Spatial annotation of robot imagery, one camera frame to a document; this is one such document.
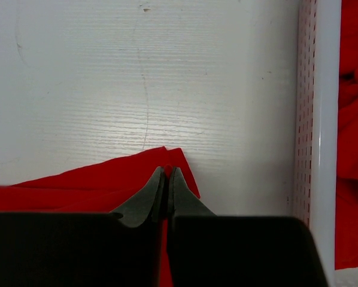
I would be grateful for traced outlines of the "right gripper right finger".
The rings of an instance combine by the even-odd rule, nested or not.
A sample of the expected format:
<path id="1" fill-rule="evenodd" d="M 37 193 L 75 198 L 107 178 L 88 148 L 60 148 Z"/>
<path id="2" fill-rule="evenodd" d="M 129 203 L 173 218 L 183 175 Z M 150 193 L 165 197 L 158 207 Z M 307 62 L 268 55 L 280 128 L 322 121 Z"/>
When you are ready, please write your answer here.
<path id="1" fill-rule="evenodd" d="M 218 216 L 179 168 L 168 188 L 174 286 L 327 286 L 308 227 L 289 216 Z"/>

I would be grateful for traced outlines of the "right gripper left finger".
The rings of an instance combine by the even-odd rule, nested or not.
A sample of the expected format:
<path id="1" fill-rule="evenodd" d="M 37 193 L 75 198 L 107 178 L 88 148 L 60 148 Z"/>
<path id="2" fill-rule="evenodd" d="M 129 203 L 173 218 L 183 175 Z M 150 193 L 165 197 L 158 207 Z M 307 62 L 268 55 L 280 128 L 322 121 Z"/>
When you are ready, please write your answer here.
<path id="1" fill-rule="evenodd" d="M 0 286 L 157 286 L 165 181 L 108 213 L 0 212 Z"/>

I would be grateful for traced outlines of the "red t shirt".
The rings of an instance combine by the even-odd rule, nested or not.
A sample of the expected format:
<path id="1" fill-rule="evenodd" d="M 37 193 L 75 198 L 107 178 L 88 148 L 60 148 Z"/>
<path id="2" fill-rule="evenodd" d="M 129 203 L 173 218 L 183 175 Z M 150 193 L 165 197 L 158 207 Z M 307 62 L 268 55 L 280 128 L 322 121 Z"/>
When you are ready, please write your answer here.
<path id="1" fill-rule="evenodd" d="M 0 211 L 109 212 L 139 191 L 160 166 L 167 175 L 179 167 L 190 191 L 200 196 L 183 150 L 162 146 L 59 175 L 0 186 Z"/>

